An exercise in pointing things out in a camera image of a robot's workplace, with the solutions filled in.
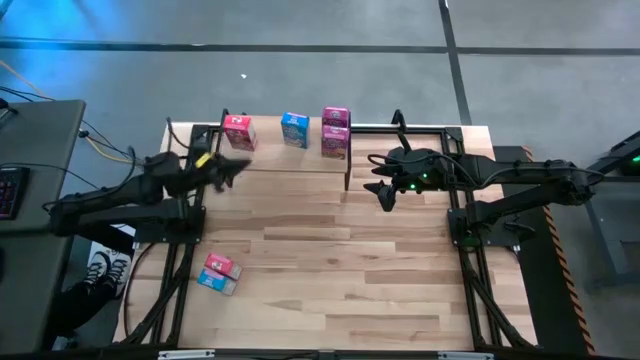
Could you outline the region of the black clamp post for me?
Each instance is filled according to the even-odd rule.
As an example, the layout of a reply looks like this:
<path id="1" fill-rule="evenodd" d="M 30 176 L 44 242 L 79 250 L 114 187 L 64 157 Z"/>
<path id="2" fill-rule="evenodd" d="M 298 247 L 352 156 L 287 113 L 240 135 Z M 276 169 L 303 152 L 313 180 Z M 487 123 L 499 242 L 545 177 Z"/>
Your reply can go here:
<path id="1" fill-rule="evenodd" d="M 406 130 L 407 130 L 407 126 L 406 126 L 406 122 L 405 122 L 405 118 L 404 115 L 402 113 L 402 111 L 400 109 L 396 109 L 394 114 L 393 114 L 393 118 L 391 121 L 392 125 L 397 125 L 398 129 L 397 129 L 397 136 L 399 138 L 399 141 L 402 145 L 402 148 L 404 150 L 404 153 L 408 153 L 412 150 L 408 139 L 406 138 Z"/>

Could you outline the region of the wooden shelf with black legs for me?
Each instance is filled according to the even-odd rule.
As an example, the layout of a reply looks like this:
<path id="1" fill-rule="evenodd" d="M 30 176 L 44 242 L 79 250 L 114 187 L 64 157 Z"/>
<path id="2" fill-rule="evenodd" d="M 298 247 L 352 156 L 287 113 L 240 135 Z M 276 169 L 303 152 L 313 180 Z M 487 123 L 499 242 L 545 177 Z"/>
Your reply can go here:
<path id="1" fill-rule="evenodd" d="M 224 133 L 225 118 L 229 111 L 224 108 L 219 122 L 219 134 L 215 140 L 215 151 L 227 158 L 249 158 L 248 170 L 269 172 L 332 173 L 343 176 L 343 188 L 349 189 L 351 177 L 351 145 L 344 159 L 327 158 L 321 155 L 322 121 L 310 118 L 309 145 L 306 149 L 287 145 L 283 140 L 282 116 L 250 115 L 251 124 L 257 134 L 254 151 L 234 149 Z"/>

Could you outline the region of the black backlit keyboard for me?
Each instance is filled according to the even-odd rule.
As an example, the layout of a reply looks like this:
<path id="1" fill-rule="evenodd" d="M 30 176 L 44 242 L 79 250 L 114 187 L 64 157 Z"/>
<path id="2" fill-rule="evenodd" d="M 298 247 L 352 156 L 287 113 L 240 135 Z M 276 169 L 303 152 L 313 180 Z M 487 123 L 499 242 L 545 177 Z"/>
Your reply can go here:
<path id="1" fill-rule="evenodd" d="M 17 218 L 29 176 L 26 167 L 0 168 L 0 221 Z"/>

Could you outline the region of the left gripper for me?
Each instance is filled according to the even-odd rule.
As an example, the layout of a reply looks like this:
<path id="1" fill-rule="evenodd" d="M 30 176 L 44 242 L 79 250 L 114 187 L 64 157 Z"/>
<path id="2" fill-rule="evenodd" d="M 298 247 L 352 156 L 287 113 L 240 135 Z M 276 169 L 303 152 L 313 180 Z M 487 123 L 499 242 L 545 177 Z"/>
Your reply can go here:
<path id="1" fill-rule="evenodd" d="M 201 185 L 212 185 L 217 193 L 233 187 L 234 175 L 245 170 L 252 161 L 250 159 L 226 159 L 218 153 L 209 153 L 211 159 L 201 168 L 195 163 L 193 171 Z"/>

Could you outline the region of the black desk base bar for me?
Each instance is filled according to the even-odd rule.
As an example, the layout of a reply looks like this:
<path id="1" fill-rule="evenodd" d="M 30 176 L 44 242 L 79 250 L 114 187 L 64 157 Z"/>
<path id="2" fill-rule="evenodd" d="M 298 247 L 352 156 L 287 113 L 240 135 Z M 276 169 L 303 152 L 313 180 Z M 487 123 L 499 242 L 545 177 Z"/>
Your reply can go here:
<path id="1" fill-rule="evenodd" d="M 134 253 L 134 237 L 110 225 L 83 227 L 76 234 L 120 253 Z"/>

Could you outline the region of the grey metal stand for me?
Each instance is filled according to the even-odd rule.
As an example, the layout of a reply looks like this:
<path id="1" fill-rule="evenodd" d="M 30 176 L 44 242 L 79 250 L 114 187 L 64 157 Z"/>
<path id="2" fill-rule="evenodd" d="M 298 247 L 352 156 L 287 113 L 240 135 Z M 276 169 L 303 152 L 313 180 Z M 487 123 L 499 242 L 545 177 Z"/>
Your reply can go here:
<path id="1" fill-rule="evenodd" d="M 598 266 L 586 288 L 640 286 L 640 130 L 616 142 L 580 145 L 563 157 L 604 175 L 583 206 Z"/>

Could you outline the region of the white metal bracket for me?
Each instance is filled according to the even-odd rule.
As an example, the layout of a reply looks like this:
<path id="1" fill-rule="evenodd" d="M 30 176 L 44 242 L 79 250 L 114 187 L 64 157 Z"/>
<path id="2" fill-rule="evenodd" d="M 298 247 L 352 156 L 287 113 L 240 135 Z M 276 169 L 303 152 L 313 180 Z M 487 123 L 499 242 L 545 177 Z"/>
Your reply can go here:
<path id="1" fill-rule="evenodd" d="M 179 349 L 160 351 L 157 360 L 212 360 L 214 349 Z"/>
<path id="2" fill-rule="evenodd" d="M 481 352 L 461 352 L 461 351 L 441 351 L 437 356 L 438 360 L 495 360 L 491 353 Z"/>

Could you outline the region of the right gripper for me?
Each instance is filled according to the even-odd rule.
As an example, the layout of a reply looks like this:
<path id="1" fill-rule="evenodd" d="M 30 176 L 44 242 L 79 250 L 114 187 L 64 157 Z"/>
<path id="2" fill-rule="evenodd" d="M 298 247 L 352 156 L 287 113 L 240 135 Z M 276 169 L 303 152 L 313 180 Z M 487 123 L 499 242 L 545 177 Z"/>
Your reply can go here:
<path id="1" fill-rule="evenodd" d="M 379 166 L 371 172 L 392 177 L 392 184 L 366 183 L 364 189 L 375 194 L 384 212 L 391 212 L 396 203 L 396 192 L 447 190 L 449 171 L 443 155 L 431 149 L 421 148 L 403 154 L 395 160 L 395 166 Z"/>

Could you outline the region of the grey side cabinet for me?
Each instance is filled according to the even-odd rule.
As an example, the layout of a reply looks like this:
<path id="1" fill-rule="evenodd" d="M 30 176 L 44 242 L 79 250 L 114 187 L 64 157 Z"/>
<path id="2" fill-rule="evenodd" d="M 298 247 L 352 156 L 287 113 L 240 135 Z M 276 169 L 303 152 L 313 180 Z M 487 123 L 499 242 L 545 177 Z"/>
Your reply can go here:
<path id="1" fill-rule="evenodd" d="M 48 233 L 0 234 L 0 355 L 41 348 L 70 247 Z"/>

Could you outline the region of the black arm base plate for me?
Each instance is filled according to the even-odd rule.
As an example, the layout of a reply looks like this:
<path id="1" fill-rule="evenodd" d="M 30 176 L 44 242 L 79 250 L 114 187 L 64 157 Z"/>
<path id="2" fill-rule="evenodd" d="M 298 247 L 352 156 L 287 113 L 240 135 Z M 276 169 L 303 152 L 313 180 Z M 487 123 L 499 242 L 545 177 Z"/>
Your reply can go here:
<path id="1" fill-rule="evenodd" d="M 536 235 L 536 230 L 521 223 L 518 215 L 472 224 L 466 210 L 458 208 L 448 210 L 447 220 L 452 243 L 458 247 L 515 247 L 519 251 L 522 242 Z"/>
<path id="2" fill-rule="evenodd" d="M 184 219 L 154 218 L 135 226 L 136 243 L 197 244 L 202 239 L 206 209 L 189 207 Z"/>

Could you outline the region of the red cereal box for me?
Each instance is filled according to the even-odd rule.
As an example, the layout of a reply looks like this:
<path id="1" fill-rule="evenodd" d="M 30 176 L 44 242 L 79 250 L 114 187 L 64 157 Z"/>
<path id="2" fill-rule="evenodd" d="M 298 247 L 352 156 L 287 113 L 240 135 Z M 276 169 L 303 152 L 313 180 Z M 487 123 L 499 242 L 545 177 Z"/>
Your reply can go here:
<path id="1" fill-rule="evenodd" d="M 204 266 L 210 270 L 216 271 L 234 281 L 237 281 L 243 271 L 243 268 L 228 257 L 209 253 Z"/>
<path id="2" fill-rule="evenodd" d="M 223 132 L 233 149 L 250 152 L 256 150 L 257 137 L 250 116 L 226 115 Z"/>

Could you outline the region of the blue cereal box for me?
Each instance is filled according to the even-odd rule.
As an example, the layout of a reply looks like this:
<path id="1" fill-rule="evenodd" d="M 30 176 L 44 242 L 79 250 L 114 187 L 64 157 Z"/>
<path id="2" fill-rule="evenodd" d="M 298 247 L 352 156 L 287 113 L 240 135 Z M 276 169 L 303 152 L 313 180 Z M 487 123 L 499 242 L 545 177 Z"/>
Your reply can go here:
<path id="1" fill-rule="evenodd" d="M 281 118 L 281 128 L 285 144 L 303 149 L 309 147 L 309 116 L 285 112 Z"/>
<path id="2" fill-rule="evenodd" d="M 234 280 L 207 268 L 201 270 L 197 278 L 197 283 L 229 296 L 234 293 L 236 288 L 236 282 Z"/>

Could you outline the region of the person's leg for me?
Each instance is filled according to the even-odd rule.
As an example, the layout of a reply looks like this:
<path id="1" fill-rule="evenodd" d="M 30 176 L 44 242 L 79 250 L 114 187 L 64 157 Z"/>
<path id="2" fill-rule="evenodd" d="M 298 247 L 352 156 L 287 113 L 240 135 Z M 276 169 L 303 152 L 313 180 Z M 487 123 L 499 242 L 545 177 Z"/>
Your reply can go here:
<path id="1" fill-rule="evenodd" d="M 93 318 L 114 295 L 110 285 L 90 285 L 81 281 L 57 294 L 52 302 L 45 343 L 50 345 L 56 337 L 69 335 Z"/>

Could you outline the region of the black mat with orange stripe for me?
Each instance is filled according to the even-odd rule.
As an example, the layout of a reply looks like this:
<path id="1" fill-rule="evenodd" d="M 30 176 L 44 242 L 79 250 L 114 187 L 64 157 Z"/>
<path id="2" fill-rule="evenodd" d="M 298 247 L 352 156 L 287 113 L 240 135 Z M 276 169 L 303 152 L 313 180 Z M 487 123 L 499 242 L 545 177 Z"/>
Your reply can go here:
<path id="1" fill-rule="evenodd" d="M 548 205 L 519 214 L 535 230 L 518 255 L 538 344 L 554 353 L 594 355 L 574 279 Z"/>

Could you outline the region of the purple Raisin Bran cereal box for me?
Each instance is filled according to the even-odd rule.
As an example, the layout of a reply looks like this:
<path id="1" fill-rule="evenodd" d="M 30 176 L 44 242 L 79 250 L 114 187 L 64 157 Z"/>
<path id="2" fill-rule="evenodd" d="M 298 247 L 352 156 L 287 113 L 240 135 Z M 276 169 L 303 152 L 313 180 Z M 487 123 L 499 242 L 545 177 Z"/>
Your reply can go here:
<path id="1" fill-rule="evenodd" d="M 350 127 L 351 112 L 344 107 L 327 106 L 322 111 L 322 124 L 340 128 Z"/>
<path id="2" fill-rule="evenodd" d="M 345 159 L 349 138 L 348 128 L 324 125 L 321 133 L 321 155 L 327 158 Z"/>

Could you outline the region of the black white sneaker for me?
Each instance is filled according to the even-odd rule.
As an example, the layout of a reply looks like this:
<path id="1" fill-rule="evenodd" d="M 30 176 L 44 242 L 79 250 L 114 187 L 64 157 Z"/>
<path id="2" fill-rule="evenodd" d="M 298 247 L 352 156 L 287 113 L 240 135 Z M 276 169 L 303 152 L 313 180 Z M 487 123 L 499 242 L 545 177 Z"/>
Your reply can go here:
<path id="1" fill-rule="evenodd" d="M 115 300 L 123 296 L 130 277 L 131 262 L 131 256 L 125 253 L 118 253 L 111 257 L 111 265 L 104 275 L 103 283 L 112 289 L 112 298 Z"/>
<path id="2" fill-rule="evenodd" d="M 97 251 L 89 261 L 82 284 L 90 291 L 96 286 L 109 283 L 110 280 L 107 278 L 107 274 L 110 269 L 111 261 L 109 255 L 105 252 Z"/>

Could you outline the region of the grey desk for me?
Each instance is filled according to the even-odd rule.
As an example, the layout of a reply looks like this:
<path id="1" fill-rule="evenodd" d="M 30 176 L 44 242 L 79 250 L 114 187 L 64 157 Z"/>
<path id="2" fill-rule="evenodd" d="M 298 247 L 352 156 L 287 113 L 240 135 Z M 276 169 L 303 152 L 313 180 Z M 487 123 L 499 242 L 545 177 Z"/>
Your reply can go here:
<path id="1" fill-rule="evenodd" d="M 59 197 L 85 108 L 82 100 L 12 103 L 0 117 L 0 168 L 30 169 L 17 218 L 0 221 L 0 233 L 47 227 L 43 205 Z"/>

